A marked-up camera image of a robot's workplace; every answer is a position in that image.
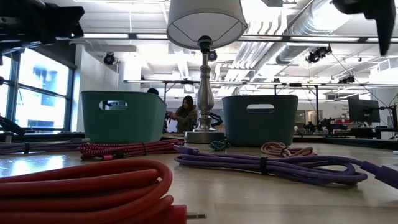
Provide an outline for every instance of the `person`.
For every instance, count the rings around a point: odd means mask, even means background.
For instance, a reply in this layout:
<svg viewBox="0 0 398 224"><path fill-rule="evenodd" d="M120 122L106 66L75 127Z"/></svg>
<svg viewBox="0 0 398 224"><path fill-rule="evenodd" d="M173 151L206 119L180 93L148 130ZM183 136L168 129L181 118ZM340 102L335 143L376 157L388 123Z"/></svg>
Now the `person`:
<svg viewBox="0 0 398 224"><path fill-rule="evenodd" d="M186 96L182 106L175 113L170 113L170 118L177 121L177 132L192 131L198 119L197 106L193 104L192 96Z"/></svg>
<svg viewBox="0 0 398 224"><path fill-rule="evenodd" d="M152 93L152 94L156 94L156 95L159 96L159 91L157 91L157 89L155 89L155 88L150 88L150 89L147 91L147 93Z"/></svg>

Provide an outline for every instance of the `lamp shade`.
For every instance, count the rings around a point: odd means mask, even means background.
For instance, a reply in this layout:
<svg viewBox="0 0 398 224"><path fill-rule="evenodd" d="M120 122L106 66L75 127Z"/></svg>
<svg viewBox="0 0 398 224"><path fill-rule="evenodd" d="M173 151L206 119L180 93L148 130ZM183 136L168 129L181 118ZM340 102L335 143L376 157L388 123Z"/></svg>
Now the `lamp shade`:
<svg viewBox="0 0 398 224"><path fill-rule="evenodd" d="M212 48L236 41L248 25L240 0L171 0L167 37L181 47L199 49L197 41L208 36Z"/></svg>

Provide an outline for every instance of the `red braided cable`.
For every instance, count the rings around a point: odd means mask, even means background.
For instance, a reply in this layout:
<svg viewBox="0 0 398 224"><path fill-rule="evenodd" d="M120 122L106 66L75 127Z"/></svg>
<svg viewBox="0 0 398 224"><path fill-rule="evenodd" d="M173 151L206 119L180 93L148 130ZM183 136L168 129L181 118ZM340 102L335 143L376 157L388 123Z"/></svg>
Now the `red braided cable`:
<svg viewBox="0 0 398 224"><path fill-rule="evenodd" d="M184 141L181 140L164 140L148 143L134 144L82 144L78 148L81 152L81 159L92 159L100 157L103 159L110 158L114 154L122 154L126 156L144 156L148 154L172 154L178 153L173 149L174 145L182 146Z"/></svg>

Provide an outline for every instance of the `table surface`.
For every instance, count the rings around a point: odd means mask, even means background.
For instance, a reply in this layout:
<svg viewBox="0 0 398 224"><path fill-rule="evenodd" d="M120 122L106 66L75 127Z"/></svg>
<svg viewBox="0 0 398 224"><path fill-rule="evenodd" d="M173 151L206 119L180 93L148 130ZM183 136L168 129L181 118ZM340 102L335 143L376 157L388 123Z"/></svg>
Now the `table surface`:
<svg viewBox="0 0 398 224"><path fill-rule="evenodd" d="M209 150L205 145L191 146ZM329 144L293 146L312 146L317 154L348 156L398 170L398 156L389 150ZM256 148L237 147L228 152L261 155ZM144 158L163 162L172 170L174 181L169 194L174 196L174 204L186 204L189 212L208 214L206 220L188 223L363 224L398 220L398 190L375 180L371 174L355 187L320 187L259 174L184 167L174 161L175 156ZM87 163L90 162L80 160L78 152L0 156L0 176Z"/></svg>

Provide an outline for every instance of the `black velcro strap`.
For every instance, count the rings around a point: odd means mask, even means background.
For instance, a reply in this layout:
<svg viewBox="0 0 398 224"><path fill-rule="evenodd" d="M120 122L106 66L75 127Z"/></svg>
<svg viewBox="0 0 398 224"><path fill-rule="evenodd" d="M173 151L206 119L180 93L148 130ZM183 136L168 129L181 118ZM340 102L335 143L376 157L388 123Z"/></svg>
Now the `black velcro strap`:
<svg viewBox="0 0 398 224"><path fill-rule="evenodd" d="M146 156L148 154L147 146L145 145L145 143L142 143L142 145L144 146L144 156Z"/></svg>
<svg viewBox="0 0 398 224"><path fill-rule="evenodd" d="M284 158L285 156L284 156L284 151L287 149L287 147L285 147L285 148L283 148L281 151L280 151L280 156L282 157L282 158Z"/></svg>
<svg viewBox="0 0 398 224"><path fill-rule="evenodd" d="M29 142L25 142L24 154L28 154L29 152L30 152L30 144L29 144Z"/></svg>
<svg viewBox="0 0 398 224"><path fill-rule="evenodd" d="M267 160L268 160L268 157L260 158L260 171L261 171L262 175L268 175Z"/></svg>

